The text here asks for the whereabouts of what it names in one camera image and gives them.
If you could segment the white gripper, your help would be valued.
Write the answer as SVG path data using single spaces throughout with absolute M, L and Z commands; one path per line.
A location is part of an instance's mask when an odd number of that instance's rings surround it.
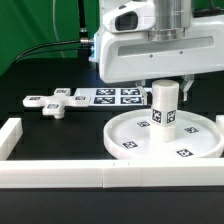
M 224 70 L 224 15 L 195 18 L 192 0 L 99 0 L 98 63 L 106 83 Z M 143 104 L 148 94 L 136 82 Z

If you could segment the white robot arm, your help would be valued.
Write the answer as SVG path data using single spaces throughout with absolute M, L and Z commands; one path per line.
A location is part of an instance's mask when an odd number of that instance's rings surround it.
M 106 83 L 224 70 L 224 15 L 195 18 L 192 0 L 99 0 L 90 60 Z

